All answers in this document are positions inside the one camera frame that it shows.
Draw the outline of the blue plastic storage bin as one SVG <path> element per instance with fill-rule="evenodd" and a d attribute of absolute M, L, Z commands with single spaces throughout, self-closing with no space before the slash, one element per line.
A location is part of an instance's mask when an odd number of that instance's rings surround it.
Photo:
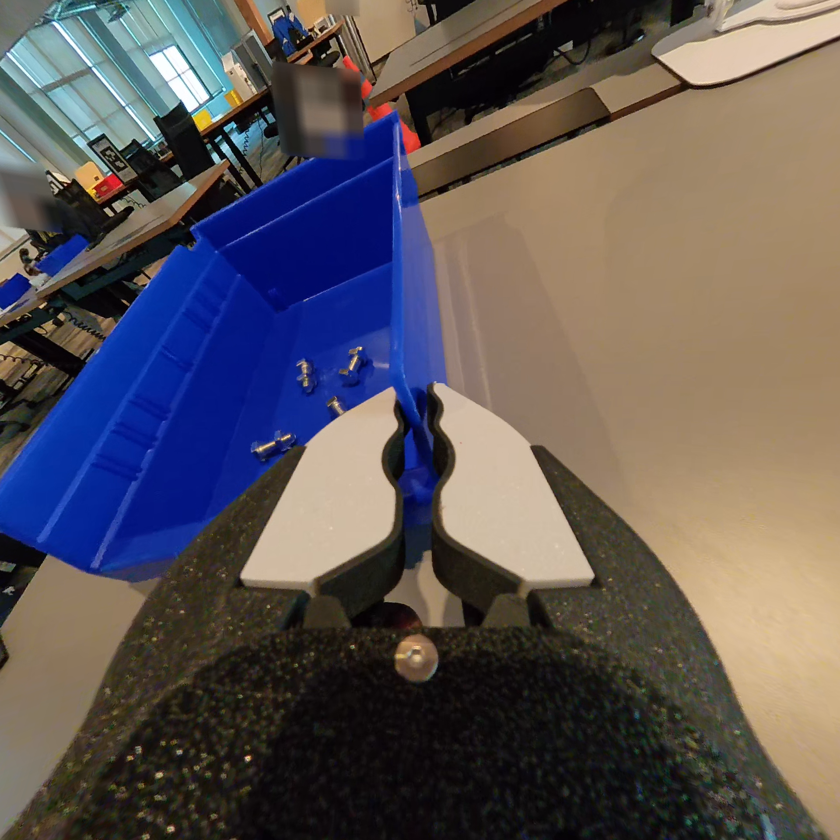
<path fill-rule="evenodd" d="M 2 473 L 1 532 L 91 574 L 159 573 L 268 469 L 395 389 L 410 504 L 431 499 L 426 393 L 446 383 L 434 250 L 396 113 L 362 156 L 299 164 L 192 228 Z M 339 373 L 349 350 L 369 361 Z M 297 362 L 318 386 L 304 395 Z"/>

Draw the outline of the long wooden desk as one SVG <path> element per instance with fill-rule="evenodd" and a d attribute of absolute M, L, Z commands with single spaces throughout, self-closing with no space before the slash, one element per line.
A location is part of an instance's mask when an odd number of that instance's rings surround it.
<path fill-rule="evenodd" d="M 372 107 L 398 99 L 562 4 L 475 1 L 395 48 L 369 96 Z"/>

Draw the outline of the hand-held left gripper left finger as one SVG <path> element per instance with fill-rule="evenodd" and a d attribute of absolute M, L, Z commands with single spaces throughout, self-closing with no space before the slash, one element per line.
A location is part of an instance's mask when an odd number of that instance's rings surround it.
<path fill-rule="evenodd" d="M 388 387 L 352 407 L 303 448 L 240 574 L 250 588 L 315 592 L 351 562 L 401 534 L 403 494 L 389 463 L 403 458 L 403 417 Z"/>

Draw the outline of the small blue bin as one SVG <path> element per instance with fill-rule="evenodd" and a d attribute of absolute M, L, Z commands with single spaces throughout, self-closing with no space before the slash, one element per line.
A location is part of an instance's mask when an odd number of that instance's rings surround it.
<path fill-rule="evenodd" d="M 62 245 L 53 248 L 45 257 L 35 264 L 39 273 L 54 277 L 59 274 L 69 263 L 83 253 L 89 242 L 80 235 L 74 235 Z"/>

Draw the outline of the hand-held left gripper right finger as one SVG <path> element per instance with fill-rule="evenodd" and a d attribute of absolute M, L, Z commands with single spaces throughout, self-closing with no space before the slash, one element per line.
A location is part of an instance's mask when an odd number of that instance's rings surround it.
<path fill-rule="evenodd" d="M 518 430 L 445 384 L 431 384 L 431 430 L 440 463 L 435 572 L 447 588 L 593 583 L 595 573 Z"/>

